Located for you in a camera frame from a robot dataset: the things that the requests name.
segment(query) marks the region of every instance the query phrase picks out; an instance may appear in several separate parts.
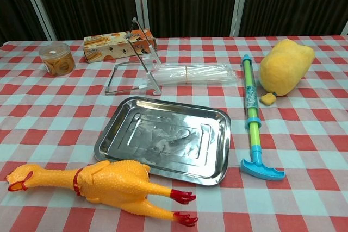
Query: black curtain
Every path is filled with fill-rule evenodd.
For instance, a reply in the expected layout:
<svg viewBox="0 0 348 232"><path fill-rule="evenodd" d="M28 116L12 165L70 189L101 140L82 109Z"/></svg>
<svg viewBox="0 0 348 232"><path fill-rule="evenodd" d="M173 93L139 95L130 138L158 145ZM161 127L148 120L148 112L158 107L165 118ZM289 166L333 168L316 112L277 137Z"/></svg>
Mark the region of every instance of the black curtain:
<svg viewBox="0 0 348 232"><path fill-rule="evenodd" d="M348 0L245 0L239 36L339 35Z"/></svg>
<svg viewBox="0 0 348 232"><path fill-rule="evenodd" d="M229 36L234 0L147 0L155 37Z"/></svg>
<svg viewBox="0 0 348 232"><path fill-rule="evenodd" d="M42 0L58 40L129 30L135 0Z"/></svg>
<svg viewBox="0 0 348 232"><path fill-rule="evenodd" d="M0 46L7 41L46 40L30 0L1 0Z"/></svg>

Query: white pole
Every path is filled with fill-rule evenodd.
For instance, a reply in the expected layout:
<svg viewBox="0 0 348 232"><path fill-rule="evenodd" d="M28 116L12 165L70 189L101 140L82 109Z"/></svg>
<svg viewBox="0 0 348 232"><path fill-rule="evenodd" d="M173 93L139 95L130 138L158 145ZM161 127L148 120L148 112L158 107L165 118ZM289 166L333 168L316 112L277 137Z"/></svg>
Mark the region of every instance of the white pole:
<svg viewBox="0 0 348 232"><path fill-rule="evenodd" d="M30 1L33 5L36 15L38 16L42 30L45 33L47 40L50 40L50 41L57 40L57 37L55 35L51 22L47 16L45 7L42 4L42 1L41 0L30 0Z"/></svg>
<svg viewBox="0 0 348 232"><path fill-rule="evenodd" d="M348 35L348 21L346 23L346 26L343 28L341 35Z"/></svg>
<svg viewBox="0 0 348 232"><path fill-rule="evenodd" d="M229 36L238 36L245 0L234 0L233 16Z"/></svg>

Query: yellow plush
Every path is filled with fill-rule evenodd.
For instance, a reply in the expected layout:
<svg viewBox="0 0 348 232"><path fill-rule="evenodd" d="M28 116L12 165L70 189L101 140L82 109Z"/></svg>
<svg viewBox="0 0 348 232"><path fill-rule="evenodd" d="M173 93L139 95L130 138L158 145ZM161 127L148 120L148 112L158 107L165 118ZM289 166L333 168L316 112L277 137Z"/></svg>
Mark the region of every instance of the yellow plush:
<svg viewBox="0 0 348 232"><path fill-rule="evenodd" d="M307 73L314 57L312 48L281 40L260 63L259 80L268 92L261 102L271 105L276 96L288 94Z"/></svg>

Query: jar lid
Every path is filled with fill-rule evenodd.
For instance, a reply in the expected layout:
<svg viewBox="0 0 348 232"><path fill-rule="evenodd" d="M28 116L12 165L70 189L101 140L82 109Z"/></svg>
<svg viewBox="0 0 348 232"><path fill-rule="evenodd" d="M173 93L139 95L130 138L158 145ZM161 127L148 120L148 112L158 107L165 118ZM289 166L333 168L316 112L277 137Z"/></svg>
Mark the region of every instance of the jar lid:
<svg viewBox="0 0 348 232"><path fill-rule="evenodd" d="M39 50L39 56L50 59L60 58L70 52L69 46L65 43L53 43L44 46Z"/></svg>

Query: plastic jar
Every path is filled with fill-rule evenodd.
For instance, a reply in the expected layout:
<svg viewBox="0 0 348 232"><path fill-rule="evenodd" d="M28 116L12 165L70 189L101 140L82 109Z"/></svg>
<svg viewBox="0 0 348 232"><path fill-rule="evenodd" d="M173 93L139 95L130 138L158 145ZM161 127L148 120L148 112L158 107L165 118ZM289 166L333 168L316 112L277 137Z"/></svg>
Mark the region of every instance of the plastic jar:
<svg viewBox="0 0 348 232"><path fill-rule="evenodd" d="M39 50L39 56L48 73L63 76L75 68L75 62L69 46L65 43L54 43Z"/></svg>

